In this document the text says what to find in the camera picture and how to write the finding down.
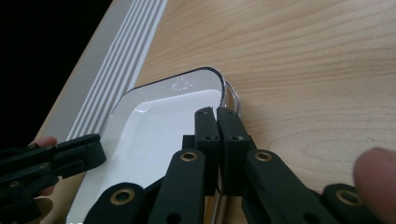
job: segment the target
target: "finger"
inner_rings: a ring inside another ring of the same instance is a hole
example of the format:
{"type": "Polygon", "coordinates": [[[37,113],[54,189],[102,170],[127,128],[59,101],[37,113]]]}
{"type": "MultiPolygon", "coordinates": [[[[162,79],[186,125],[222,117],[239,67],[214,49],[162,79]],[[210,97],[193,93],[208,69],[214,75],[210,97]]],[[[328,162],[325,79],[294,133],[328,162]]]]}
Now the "finger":
{"type": "Polygon", "coordinates": [[[40,147],[47,147],[47,146],[55,146],[58,143],[58,141],[53,136],[43,136],[43,137],[35,139],[29,145],[32,145],[33,143],[38,144],[40,147]]]}
{"type": "Polygon", "coordinates": [[[358,157],[354,181],[367,206],[385,223],[396,223],[396,152],[373,148],[358,157]]]}
{"type": "Polygon", "coordinates": [[[41,212],[41,216],[38,219],[28,222],[27,224],[37,224],[50,212],[53,207],[53,203],[48,198],[35,199],[35,204],[37,204],[38,209],[41,212]]]}

